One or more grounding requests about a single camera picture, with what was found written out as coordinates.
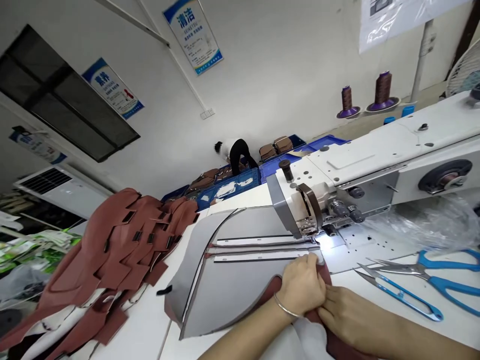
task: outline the black pants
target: black pants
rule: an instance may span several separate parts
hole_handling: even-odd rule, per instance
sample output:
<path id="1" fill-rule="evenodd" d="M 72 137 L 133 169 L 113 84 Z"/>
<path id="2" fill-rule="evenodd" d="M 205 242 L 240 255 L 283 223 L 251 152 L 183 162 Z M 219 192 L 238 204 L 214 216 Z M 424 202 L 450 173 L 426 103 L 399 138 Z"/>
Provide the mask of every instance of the black pants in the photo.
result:
<path id="1" fill-rule="evenodd" d="M 233 176 L 240 174 L 240 155 L 243 155 L 247 159 L 248 165 L 250 165 L 251 169 L 259 167 L 257 162 L 250 155 L 249 146 L 247 143 L 243 139 L 238 139 L 230 149 L 230 165 Z"/>

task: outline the bracelet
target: bracelet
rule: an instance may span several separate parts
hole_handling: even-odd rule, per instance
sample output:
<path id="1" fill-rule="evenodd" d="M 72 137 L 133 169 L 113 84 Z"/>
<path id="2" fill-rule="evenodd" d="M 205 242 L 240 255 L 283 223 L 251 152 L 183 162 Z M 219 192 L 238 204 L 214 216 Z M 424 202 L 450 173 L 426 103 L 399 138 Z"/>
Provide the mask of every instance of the bracelet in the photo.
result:
<path id="1" fill-rule="evenodd" d="M 276 292 L 273 294 L 273 297 L 274 297 L 274 299 L 275 299 L 276 304 L 277 304 L 277 305 L 280 307 L 280 309 L 282 309 L 284 312 L 286 312 L 287 314 L 292 315 L 293 317 L 296 317 L 296 318 L 303 318 L 302 315 L 298 315 L 298 314 L 296 314 L 296 313 L 294 313 L 294 312 L 291 312 L 291 311 L 288 310 L 287 308 L 285 308 L 285 306 L 282 305 L 282 303 L 280 302 L 279 298 L 277 297 L 277 293 L 276 293 Z"/>

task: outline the air conditioner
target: air conditioner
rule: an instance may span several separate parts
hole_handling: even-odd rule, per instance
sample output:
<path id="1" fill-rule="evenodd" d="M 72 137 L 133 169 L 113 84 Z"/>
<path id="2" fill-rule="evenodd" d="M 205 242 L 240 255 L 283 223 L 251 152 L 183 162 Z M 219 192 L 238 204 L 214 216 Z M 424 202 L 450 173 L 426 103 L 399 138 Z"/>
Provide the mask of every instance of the air conditioner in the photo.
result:
<path id="1" fill-rule="evenodd" d="M 79 217 L 89 219 L 111 194 L 111 191 L 78 173 L 50 166 L 13 184 L 18 189 L 67 210 Z"/>

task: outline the blue-handled scissors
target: blue-handled scissors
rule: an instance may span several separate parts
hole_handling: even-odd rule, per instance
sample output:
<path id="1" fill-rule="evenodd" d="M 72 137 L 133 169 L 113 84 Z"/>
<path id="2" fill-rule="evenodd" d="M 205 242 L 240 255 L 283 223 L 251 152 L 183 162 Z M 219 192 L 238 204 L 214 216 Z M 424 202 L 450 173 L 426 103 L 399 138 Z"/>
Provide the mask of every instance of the blue-handled scissors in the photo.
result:
<path id="1" fill-rule="evenodd" d="M 435 322 L 439 322 L 439 321 L 442 321 L 444 319 L 444 316 L 442 314 L 442 312 L 437 309 L 435 306 L 433 305 L 430 305 L 428 302 L 426 302 L 425 300 L 419 298 L 418 296 L 414 295 L 413 293 L 411 293 L 410 291 L 404 289 L 403 287 L 401 287 L 400 285 L 398 285 L 397 283 L 393 282 L 392 280 L 390 280 L 388 277 L 385 277 L 383 276 L 382 274 L 376 272 L 375 270 L 373 269 L 370 269 L 368 267 L 366 267 L 365 265 L 362 265 L 360 263 L 357 262 L 358 265 L 360 265 L 360 267 L 365 270 L 368 274 L 370 274 L 370 276 L 368 275 L 365 275 L 364 273 L 362 272 L 359 272 L 357 270 L 356 273 L 358 275 L 360 275 L 362 278 L 364 278 L 365 280 L 367 280 L 370 284 L 376 286 L 377 288 L 379 288 L 380 290 L 386 292 L 387 294 L 389 294 L 390 296 L 394 297 L 395 299 L 397 299 L 398 301 L 404 303 L 405 305 L 407 305 L 408 307 L 412 308 L 413 310 L 415 310 L 416 312 L 422 314 L 423 316 L 429 318 L 430 320 L 433 320 Z M 397 288 L 399 291 L 399 293 L 394 293 L 393 291 L 387 289 L 385 286 L 382 286 L 381 284 L 379 284 L 377 282 L 376 279 L 382 279 L 383 281 L 389 283 L 390 285 L 392 285 L 393 287 Z M 413 305 L 411 302 L 408 302 L 407 300 L 405 300 L 405 294 L 408 294 L 410 295 L 412 298 L 415 298 L 417 299 L 419 302 L 421 302 L 422 304 L 426 305 L 429 310 L 430 310 L 430 313 L 428 312 L 424 312 L 423 310 L 421 310 L 420 308 L 416 307 L 415 305 Z"/>
<path id="2" fill-rule="evenodd" d="M 394 274 L 415 275 L 419 278 L 426 280 L 446 299 L 459 306 L 460 308 L 464 309 L 465 311 L 469 312 L 470 314 L 480 317 L 480 311 L 475 310 L 474 308 L 465 305 L 463 302 L 458 301 L 456 298 L 454 298 L 447 292 L 447 290 L 453 290 L 459 293 L 480 297 L 480 288 L 463 285 L 461 283 L 450 281 L 437 276 L 430 276 L 425 272 L 425 269 L 464 269 L 474 272 L 480 271 L 480 253 L 470 249 L 463 250 L 463 252 L 470 254 L 474 258 L 476 258 L 477 263 L 469 264 L 454 261 L 431 261 L 425 257 L 426 251 L 424 250 L 420 251 L 420 253 L 418 254 L 418 261 L 415 264 L 402 264 L 395 261 L 375 260 L 370 258 L 367 259 L 377 264 L 383 265 L 374 268 L 377 271 Z"/>

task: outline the sewing machine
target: sewing machine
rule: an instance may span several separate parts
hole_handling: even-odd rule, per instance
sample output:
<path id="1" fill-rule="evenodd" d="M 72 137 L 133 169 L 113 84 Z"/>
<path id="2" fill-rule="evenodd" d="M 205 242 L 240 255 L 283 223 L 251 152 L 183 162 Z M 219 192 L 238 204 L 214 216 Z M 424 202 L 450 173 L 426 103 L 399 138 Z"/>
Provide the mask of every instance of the sewing machine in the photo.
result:
<path id="1" fill-rule="evenodd" d="M 480 186 L 480 104 L 463 92 L 279 166 L 267 184 L 285 228 L 332 235 L 395 204 Z"/>

